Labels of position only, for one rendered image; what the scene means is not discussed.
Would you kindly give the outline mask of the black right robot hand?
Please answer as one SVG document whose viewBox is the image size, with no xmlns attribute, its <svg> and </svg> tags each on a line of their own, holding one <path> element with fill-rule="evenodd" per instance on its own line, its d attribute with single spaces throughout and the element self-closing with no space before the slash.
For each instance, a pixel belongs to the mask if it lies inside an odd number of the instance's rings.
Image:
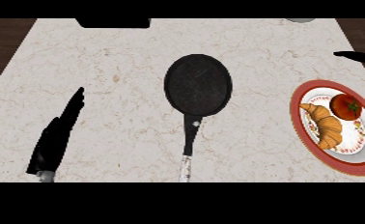
<svg viewBox="0 0 365 224">
<path fill-rule="evenodd" d="M 346 57 L 348 59 L 365 64 L 365 53 L 357 51 L 338 51 L 335 53 L 339 57 Z"/>
</svg>

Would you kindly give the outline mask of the red tomato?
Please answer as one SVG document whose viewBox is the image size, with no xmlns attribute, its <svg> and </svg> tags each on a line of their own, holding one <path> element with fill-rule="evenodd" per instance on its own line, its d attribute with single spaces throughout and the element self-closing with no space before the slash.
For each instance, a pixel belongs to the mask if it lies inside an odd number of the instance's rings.
<svg viewBox="0 0 365 224">
<path fill-rule="evenodd" d="M 360 100 L 348 94 L 339 94 L 333 97 L 330 101 L 330 109 L 335 115 L 346 121 L 355 121 L 363 113 Z"/>
</svg>

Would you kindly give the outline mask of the red-rimmed white plate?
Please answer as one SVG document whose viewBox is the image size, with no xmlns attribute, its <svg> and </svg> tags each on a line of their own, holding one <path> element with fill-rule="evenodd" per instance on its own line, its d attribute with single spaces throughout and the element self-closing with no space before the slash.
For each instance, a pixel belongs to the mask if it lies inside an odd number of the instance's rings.
<svg viewBox="0 0 365 224">
<path fill-rule="evenodd" d="M 302 104 L 323 105 L 330 109 L 335 96 L 345 94 L 357 98 L 363 113 L 357 120 L 342 120 L 343 143 L 330 150 L 320 148 L 320 128 Z M 290 102 L 292 122 L 296 133 L 314 156 L 333 169 L 354 176 L 365 177 L 365 98 L 346 85 L 330 80 L 311 80 L 301 85 Z"/>
</svg>

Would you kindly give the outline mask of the black frying pan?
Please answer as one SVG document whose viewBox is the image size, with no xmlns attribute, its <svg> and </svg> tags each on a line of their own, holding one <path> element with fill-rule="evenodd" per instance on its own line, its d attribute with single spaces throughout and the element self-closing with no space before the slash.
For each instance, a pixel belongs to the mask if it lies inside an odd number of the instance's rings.
<svg viewBox="0 0 365 224">
<path fill-rule="evenodd" d="M 165 93 L 184 114 L 184 151 L 179 182 L 190 182 L 193 144 L 203 118 L 216 115 L 231 99 L 233 79 L 224 63 L 205 54 L 190 54 L 169 67 Z"/>
</svg>

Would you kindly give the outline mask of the golden croissant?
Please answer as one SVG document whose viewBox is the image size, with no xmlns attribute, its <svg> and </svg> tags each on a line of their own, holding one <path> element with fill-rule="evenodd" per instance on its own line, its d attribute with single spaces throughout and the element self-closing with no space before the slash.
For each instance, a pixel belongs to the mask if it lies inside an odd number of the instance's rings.
<svg viewBox="0 0 365 224">
<path fill-rule="evenodd" d="M 329 108 L 323 105 L 302 103 L 301 108 L 309 114 L 318 127 L 318 147 L 323 150 L 336 148 L 343 143 L 343 125 L 340 120 L 332 115 Z"/>
</svg>

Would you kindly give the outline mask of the black appliance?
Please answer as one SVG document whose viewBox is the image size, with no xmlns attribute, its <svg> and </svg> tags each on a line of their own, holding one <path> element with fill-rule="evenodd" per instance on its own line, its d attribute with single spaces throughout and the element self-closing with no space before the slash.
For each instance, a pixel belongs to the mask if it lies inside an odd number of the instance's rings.
<svg viewBox="0 0 365 224">
<path fill-rule="evenodd" d="M 141 28 L 150 27 L 148 18 L 77 18 L 85 28 Z"/>
</svg>

